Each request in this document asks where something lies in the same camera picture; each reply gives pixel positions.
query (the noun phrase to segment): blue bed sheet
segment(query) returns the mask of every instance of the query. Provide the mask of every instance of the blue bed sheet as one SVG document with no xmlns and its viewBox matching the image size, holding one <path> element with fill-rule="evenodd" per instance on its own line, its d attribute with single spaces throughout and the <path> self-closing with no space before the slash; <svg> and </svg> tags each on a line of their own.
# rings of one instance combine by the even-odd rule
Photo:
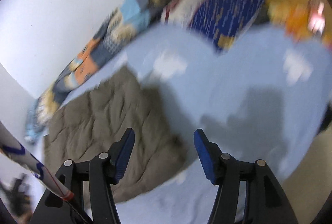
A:
<svg viewBox="0 0 332 224">
<path fill-rule="evenodd" d="M 249 29 L 225 54 L 206 42 L 173 26 L 153 26 L 65 100 L 126 64 L 142 86 L 160 89 L 171 130 L 187 142 L 187 168 L 118 204 L 123 223 L 207 223 L 217 187 L 197 158 L 197 128 L 239 160 L 265 159 L 281 183 L 317 134 L 332 87 L 331 55 L 318 41 L 294 44 L 283 29 L 266 25 Z M 242 184 L 237 220 L 244 197 Z"/>
</svg>

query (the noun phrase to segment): multicolored rolled blanket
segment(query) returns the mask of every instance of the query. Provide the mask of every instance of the multicolored rolled blanket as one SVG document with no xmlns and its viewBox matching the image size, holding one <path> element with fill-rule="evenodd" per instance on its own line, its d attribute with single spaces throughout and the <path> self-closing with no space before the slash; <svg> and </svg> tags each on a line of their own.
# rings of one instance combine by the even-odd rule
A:
<svg viewBox="0 0 332 224">
<path fill-rule="evenodd" d="M 160 17 L 171 0 L 125 0 L 28 111 L 25 139 L 35 143 L 67 95 Z"/>
</svg>

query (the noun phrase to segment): brown blanket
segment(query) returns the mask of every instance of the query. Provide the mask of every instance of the brown blanket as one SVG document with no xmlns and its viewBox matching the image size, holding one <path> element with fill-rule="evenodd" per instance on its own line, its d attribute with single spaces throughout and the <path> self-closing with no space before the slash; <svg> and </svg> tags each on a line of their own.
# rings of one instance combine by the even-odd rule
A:
<svg viewBox="0 0 332 224">
<path fill-rule="evenodd" d="M 174 176 L 186 156 L 182 142 L 170 133 L 160 103 L 123 67 L 55 113 L 44 138 L 45 165 L 55 173 L 66 159 L 90 160 L 131 127 L 135 145 L 123 179 L 112 186 L 114 200 L 123 202 L 152 190 Z"/>
</svg>

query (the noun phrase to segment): light blue sheet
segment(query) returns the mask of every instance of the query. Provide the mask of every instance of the light blue sheet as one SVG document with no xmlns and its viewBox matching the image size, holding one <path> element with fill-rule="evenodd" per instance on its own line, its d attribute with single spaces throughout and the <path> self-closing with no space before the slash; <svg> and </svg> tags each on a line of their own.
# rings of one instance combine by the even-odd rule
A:
<svg viewBox="0 0 332 224">
<path fill-rule="evenodd" d="M 310 68 L 294 84 L 284 69 L 289 54 Z M 315 40 L 295 45 L 283 29 L 260 26 L 248 30 L 230 51 L 218 54 L 188 31 L 156 25 L 73 91 L 65 103 L 112 76 L 123 63 L 144 86 L 160 88 L 171 130 L 188 144 L 190 164 L 174 180 L 117 204 L 126 224 L 207 223 L 217 187 L 205 178 L 195 154 L 197 128 L 239 160 L 265 159 L 283 182 L 316 135 L 332 87 L 331 55 Z M 302 67 L 299 62 L 292 64 L 295 73 Z M 244 207 L 241 187 L 238 220 Z"/>
</svg>

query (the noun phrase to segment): wall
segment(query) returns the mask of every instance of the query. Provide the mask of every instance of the wall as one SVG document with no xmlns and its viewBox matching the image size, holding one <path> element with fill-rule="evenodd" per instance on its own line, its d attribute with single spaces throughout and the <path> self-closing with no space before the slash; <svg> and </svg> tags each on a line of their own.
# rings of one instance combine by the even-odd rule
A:
<svg viewBox="0 0 332 224">
<path fill-rule="evenodd" d="M 32 96 L 0 64 L 0 120 L 10 133 L 30 151 L 32 147 L 24 141 L 24 125 L 27 109 L 32 102 Z M 27 171 L 0 154 L 1 181 L 8 185 L 13 177 L 19 176 L 20 173 L 27 173 Z"/>
<path fill-rule="evenodd" d="M 34 98 L 122 0 L 1 0 L 0 63 Z"/>
</svg>

